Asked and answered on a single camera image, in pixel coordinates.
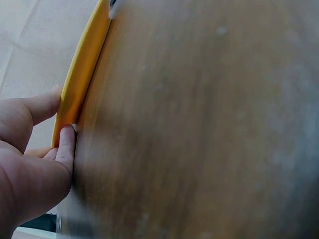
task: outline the wooden surface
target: wooden surface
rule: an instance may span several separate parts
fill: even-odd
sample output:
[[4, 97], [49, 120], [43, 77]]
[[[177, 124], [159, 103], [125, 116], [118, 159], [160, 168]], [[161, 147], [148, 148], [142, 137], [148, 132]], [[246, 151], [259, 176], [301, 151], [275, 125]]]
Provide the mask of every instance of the wooden surface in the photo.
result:
[[315, 238], [318, 13], [127, 0], [80, 116], [60, 238]]

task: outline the hand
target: hand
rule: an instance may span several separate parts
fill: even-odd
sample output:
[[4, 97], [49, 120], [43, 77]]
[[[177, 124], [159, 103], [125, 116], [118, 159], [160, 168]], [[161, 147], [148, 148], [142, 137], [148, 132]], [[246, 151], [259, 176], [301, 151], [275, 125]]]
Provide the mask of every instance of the hand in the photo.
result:
[[0, 101], [0, 238], [46, 213], [70, 191], [72, 126], [62, 129], [59, 148], [25, 152], [33, 126], [57, 112], [60, 94], [55, 87], [37, 97]]

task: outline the wooden board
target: wooden board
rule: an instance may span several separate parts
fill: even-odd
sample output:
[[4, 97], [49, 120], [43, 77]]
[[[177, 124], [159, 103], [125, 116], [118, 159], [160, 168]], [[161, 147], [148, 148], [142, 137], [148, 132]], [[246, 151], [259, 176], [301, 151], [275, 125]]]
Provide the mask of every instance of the wooden board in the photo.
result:
[[61, 238], [314, 238], [315, 0], [130, 0], [79, 120]]

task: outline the yellow edge banding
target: yellow edge banding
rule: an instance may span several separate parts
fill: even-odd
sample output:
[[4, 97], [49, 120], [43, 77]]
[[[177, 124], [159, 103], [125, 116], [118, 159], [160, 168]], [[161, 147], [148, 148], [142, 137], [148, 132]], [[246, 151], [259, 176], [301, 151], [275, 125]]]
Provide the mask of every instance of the yellow edge banding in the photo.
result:
[[75, 50], [61, 95], [52, 135], [52, 147], [59, 145], [60, 131], [78, 118], [87, 88], [101, 52], [111, 20], [109, 1], [99, 0]]

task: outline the fingernail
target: fingernail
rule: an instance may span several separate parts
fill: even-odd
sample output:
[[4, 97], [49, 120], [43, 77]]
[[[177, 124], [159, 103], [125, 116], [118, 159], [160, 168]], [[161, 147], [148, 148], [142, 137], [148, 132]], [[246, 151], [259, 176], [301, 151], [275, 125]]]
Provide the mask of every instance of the fingernail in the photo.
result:
[[55, 86], [52, 87], [51, 90], [52, 90], [52, 91], [56, 91], [58, 88], [59, 88], [59, 85], [55, 85]]

